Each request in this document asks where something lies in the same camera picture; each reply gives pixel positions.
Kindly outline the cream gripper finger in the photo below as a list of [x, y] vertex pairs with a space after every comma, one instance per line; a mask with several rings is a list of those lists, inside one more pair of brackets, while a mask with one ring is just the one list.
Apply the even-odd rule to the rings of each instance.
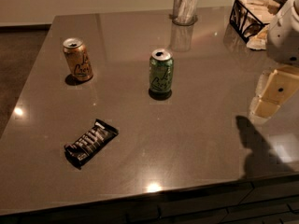
[[299, 90], [299, 68], [278, 68], [270, 73], [262, 91], [263, 101], [282, 105]]
[[258, 99], [252, 108], [253, 114], [268, 119], [279, 110], [279, 105]]

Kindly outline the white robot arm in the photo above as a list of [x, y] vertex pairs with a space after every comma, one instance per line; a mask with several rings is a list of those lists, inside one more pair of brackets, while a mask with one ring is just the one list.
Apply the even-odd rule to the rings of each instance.
[[266, 51], [278, 68], [262, 72], [250, 105], [251, 114], [263, 119], [299, 90], [299, 0], [288, 0], [270, 22]]

